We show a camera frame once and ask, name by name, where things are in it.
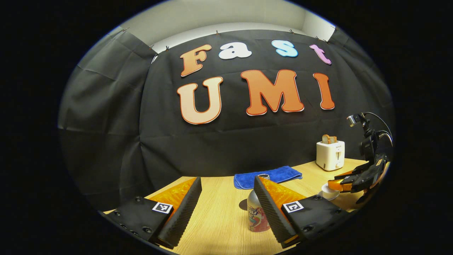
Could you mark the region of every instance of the black cable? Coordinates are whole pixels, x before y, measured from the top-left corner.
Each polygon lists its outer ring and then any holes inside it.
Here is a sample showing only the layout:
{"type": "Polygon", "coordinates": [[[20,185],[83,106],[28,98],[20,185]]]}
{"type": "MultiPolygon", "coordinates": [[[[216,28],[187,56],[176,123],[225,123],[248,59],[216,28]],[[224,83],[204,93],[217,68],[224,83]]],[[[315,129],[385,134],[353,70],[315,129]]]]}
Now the black cable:
{"type": "Polygon", "coordinates": [[[376,131],[376,133],[385,133],[387,134],[387,136],[389,137],[389,140],[390,140],[390,144],[392,145],[393,147],[393,139],[392,139],[392,136],[385,130],[379,130],[379,131],[376,131]]]}
{"type": "Polygon", "coordinates": [[[385,121],[383,121],[379,116],[377,116],[377,115],[374,114],[374,113],[371,113],[371,112],[363,113],[363,115],[367,115],[367,114],[374,115],[374,116],[376,116],[378,119],[380,119],[380,121],[382,121],[382,123],[384,123],[384,125],[385,125],[385,126],[387,127],[387,129],[389,130],[389,135],[390,135],[390,137],[392,137],[392,139],[393,139],[392,132],[390,131],[390,128],[389,128],[389,126],[387,126],[387,124],[385,123],[385,121]]]}

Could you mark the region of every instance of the soda can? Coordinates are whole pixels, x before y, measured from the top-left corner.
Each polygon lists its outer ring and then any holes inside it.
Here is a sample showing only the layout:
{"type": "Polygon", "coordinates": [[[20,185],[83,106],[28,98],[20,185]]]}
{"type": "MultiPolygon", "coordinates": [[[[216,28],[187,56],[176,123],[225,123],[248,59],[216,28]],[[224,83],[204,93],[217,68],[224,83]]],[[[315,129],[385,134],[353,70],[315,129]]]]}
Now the soda can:
{"type": "MultiPolygon", "coordinates": [[[[258,175],[262,178],[269,180],[268,174],[258,175]]],[[[263,232],[270,228],[260,201],[256,196],[255,190],[252,190],[247,198],[247,212],[248,212],[248,228],[253,232],[263,232]]]]}

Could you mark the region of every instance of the letter m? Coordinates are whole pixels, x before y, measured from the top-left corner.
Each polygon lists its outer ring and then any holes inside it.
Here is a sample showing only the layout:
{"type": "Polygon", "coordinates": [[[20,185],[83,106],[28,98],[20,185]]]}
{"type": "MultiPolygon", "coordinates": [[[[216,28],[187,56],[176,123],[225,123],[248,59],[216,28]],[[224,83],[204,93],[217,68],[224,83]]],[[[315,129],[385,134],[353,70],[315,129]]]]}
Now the letter m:
{"type": "Polygon", "coordinates": [[[248,115],[263,115],[267,107],[263,105],[261,96],[273,112],[277,112],[283,96],[282,110],[284,112],[301,112],[304,104],[299,99],[296,87],[296,73],[291,70],[280,70],[275,79],[275,84],[259,70],[248,70],[241,73],[241,77],[247,80],[250,94],[250,107],[248,115]]]}

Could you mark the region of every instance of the blue towel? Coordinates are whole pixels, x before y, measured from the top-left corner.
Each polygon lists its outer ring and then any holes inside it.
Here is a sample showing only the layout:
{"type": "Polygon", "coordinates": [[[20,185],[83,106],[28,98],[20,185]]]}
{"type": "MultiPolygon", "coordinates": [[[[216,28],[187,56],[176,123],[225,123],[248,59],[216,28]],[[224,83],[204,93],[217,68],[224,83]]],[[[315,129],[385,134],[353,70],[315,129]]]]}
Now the blue towel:
{"type": "Polygon", "coordinates": [[[255,183],[255,176],[259,174],[268,174],[270,180],[276,183],[291,181],[294,179],[302,179],[302,173],[290,168],[289,166],[279,167],[273,170],[242,173],[234,175],[234,187],[240,190],[253,189],[255,183]]]}

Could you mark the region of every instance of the blue letter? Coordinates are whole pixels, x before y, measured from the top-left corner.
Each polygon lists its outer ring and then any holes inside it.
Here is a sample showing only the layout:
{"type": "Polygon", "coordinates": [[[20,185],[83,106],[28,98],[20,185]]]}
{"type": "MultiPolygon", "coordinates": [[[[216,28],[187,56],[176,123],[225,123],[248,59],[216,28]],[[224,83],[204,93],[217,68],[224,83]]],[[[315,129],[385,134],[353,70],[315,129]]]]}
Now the blue letter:
{"type": "Polygon", "coordinates": [[[273,40],[271,44],[277,48],[276,52],[280,56],[292,58],[297,57],[297,50],[294,49],[294,45],[289,41],[273,40]]]}

